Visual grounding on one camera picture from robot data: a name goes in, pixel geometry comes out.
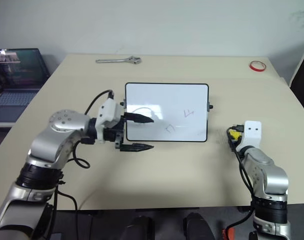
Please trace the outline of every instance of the laptop keyboard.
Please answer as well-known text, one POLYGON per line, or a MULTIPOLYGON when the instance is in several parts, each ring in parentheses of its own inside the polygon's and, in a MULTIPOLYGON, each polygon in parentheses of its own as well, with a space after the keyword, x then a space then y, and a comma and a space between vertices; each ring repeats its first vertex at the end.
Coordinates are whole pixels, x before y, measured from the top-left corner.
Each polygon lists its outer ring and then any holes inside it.
POLYGON ((0 96, 0 106, 27 106, 36 92, 6 92, 0 96))

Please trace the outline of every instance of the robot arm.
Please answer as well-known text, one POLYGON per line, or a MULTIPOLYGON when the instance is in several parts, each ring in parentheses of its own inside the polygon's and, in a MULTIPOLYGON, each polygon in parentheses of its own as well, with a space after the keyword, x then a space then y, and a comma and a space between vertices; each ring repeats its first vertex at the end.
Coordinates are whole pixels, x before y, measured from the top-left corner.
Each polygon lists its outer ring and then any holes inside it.
POLYGON ((251 205, 255 216, 250 240, 290 240, 290 223, 287 220, 288 178, 283 169, 260 149, 261 123, 246 121, 232 127, 232 149, 241 157, 244 168, 253 183, 251 205))
POLYGON ((115 142, 121 151, 138 152, 153 148, 146 144, 123 144, 124 122, 153 122, 140 114, 122 114, 121 105, 113 95, 99 109, 97 118, 73 110, 54 113, 49 124, 32 142, 26 163, 12 184, 0 207, 0 239, 38 239, 47 229, 53 207, 47 203, 52 197, 62 169, 78 142, 94 144, 105 140, 115 142))

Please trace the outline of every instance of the laptop screen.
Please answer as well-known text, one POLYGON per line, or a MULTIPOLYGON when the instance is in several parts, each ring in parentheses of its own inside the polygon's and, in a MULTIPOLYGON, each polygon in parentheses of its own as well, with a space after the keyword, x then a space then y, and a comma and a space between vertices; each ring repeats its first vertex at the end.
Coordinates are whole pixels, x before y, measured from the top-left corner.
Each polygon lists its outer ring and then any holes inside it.
POLYGON ((41 88, 49 77, 37 48, 0 49, 0 83, 3 88, 41 88))

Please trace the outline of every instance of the beige table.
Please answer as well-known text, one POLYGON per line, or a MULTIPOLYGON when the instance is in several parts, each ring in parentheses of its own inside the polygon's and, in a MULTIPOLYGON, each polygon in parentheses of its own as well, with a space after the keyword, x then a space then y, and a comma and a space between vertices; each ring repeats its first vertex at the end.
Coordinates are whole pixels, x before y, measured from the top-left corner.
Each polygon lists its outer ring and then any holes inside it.
MULTIPOLYGON (((119 152, 111 142, 80 145, 78 156, 92 167, 68 163, 60 189, 75 196, 81 209, 248 205, 225 135, 227 127, 245 120, 262 122, 261 149, 287 172, 288 202, 304 203, 304 110, 267 58, 143 56, 139 65, 95 63, 114 57, 121 56, 68 55, 36 95, 0 146, 0 205, 53 112, 84 112, 106 89, 121 101, 126 82, 207 83, 214 105, 208 141, 155 142, 154 149, 139 153, 119 152), (252 71, 252 60, 263 61, 266 71, 252 71)), ((58 208, 73 204, 60 197, 58 208)))

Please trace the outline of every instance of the whiteboard frame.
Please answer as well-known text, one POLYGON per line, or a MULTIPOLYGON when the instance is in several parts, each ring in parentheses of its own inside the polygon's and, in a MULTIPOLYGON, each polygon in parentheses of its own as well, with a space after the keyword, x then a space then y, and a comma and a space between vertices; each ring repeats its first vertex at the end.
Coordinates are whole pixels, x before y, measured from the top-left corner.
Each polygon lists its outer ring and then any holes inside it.
POLYGON ((182 141, 182 140, 143 140, 143 139, 136 139, 136 140, 129 140, 127 138, 127 121, 126 122, 126 139, 130 142, 181 142, 181 143, 204 143, 208 139, 208 113, 209 109, 209 86, 206 83, 180 83, 180 82, 127 82, 125 84, 125 109, 127 110, 127 93, 126 93, 126 85, 127 84, 166 84, 166 85, 206 85, 207 86, 207 113, 206 113, 206 139, 204 141, 182 141))

